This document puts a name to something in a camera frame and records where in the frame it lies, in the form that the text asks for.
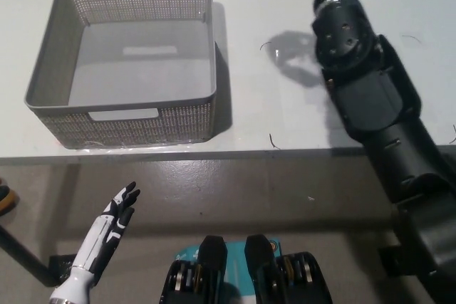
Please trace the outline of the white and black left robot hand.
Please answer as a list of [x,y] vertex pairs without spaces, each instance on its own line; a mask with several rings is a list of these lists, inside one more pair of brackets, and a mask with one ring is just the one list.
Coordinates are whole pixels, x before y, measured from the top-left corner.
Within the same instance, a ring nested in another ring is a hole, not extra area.
[[50,303],[89,303],[94,288],[115,253],[135,212],[140,190],[135,182],[123,187],[97,216],[70,268],[69,277],[51,294]]

